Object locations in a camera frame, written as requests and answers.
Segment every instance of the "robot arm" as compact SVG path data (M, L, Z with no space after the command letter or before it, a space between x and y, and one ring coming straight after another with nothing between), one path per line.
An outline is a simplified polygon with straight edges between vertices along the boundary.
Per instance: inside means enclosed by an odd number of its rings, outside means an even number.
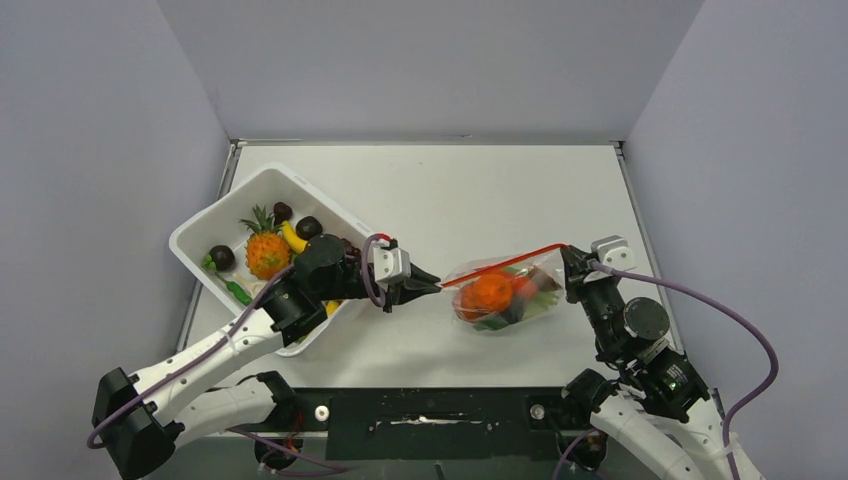
M95 432L89 445L96 447L92 440L99 435L121 476L136 479L161 466L177 446L202 434L245 423L243 420L264 420L273 411L267 393L260 395L246 387L205 392L326 320L323 300L366 297L365 281L372 282L374 289L377 281L387 287L386 311L391 311L393 304L440 291L439 278L409 263L396 241L375 249L386 253L379 256L381 275L376 279L373 266L363 269L359 259L345 256L339 238L326 234L313 238L293 267L259 296L257 311L245 312L157 365L131 375L120 368L104 375L95 398Z
M129 480L147 475L176 448L210 433L291 418L294 392L276 372L228 389L211 388L326 320L322 300L364 298L363 271L370 275L367 281L372 287L376 283L386 287L387 312L393 305L440 291L439 279L412 265L397 242L377 247L376 253L375 264L363 270L358 260L345 257L338 238L316 237L294 267L259 296L257 311L157 365L132 375L120 368L104 375L92 416L96 427L92 437L99 435L121 476ZM565 408L579 412L584 425L592 424L618 440L660 478L699 480L704 474L730 478L718 410L686 356L669 348L665 310L648 298L625 302L618 292L619 279L593 268L594 262L618 270L633 268L627 242L610 237L595 242L591 252L563 247L561 255L566 298L580 303L589 318L596 359L620 376L610 382L592 370L584 371L566 387ZM665 429L658 429L634 401L617 392L618 384L640 391L636 402ZM737 449L734 454L742 478L762 479L744 452Z
M598 262L630 270L632 253L621 237L593 243L591 253L563 248L567 299L580 303L589 318L596 336L596 360L617 370L618 382L642 393L636 402L680 445L593 370L585 370L569 383L565 401L662 479L730 479L718 408L686 356L665 340L670 327L665 309L648 298L625 303L618 292L619 278L592 266ZM741 449L734 450L734 457L741 478L763 480Z

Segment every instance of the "white tray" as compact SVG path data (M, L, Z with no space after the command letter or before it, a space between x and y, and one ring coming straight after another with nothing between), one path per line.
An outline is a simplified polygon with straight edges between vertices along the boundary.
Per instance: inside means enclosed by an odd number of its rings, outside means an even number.
M213 246L227 245L235 253L236 268L224 277L232 280L231 275L238 273L247 279L256 280L244 261L250 231L239 223L239 219L252 218L251 209L254 205L264 205L270 212L276 202L285 202L292 207L292 225L301 218L312 215L321 222L325 232L347 238L357 246L364 243L365 238L373 233L359 219L291 169L277 163L263 166L226 196L180 225L171 234L169 241L174 255L235 316L244 311L244 306L232 297L214 274L210 274L201 266L201 262ZM344 301L302 342L282 348L277 353L284 357L298 355L330 325L357 316L364 306L364 300Z

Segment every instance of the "green toy vegetable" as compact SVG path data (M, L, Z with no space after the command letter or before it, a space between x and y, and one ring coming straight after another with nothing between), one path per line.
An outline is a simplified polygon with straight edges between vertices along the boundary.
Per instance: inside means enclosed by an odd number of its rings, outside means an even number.
M229 272L236 266L236 256L230 247L215 245L203 257L203 268L219 272Z
M217 273L215 274L215 276L218 277L218 280L224 282L224 285L227 286L227 290L229 290L229 292L232 293L236 300L238 300L239 303L241 303L242 305L248 306L250 305L250 302L253 301L253 298L251 298L251 296L248 295L247 292L245 292L244 289L241 288L241 285L239 285L238 283L224 280L224 277L218 275Z

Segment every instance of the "white wall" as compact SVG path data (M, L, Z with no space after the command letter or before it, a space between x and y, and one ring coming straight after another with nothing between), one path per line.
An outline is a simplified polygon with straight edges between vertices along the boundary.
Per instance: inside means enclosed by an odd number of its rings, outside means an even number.
M625 145L664 276L760 326L775 387L736 428L769 479L846 478L848 2L707 0ZM672 297L726 403L766 373L729 319Z
M97 381L173 349L167 238L226 148L153 0L0 0L0 476L117 478L84 446Z
M703 0L159 0L230 137L607 142Z

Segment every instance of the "pineapple leaves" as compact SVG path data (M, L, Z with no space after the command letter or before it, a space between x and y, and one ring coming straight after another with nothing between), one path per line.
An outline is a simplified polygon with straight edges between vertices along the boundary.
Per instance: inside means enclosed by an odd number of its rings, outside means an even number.
M252 230L253 233L280 231L280 225L274 225L274 216L273 214L268 215L268 209L265 207L260 208L259 205L254 205L253 216L256 219L255 221L246 219L239 221Z

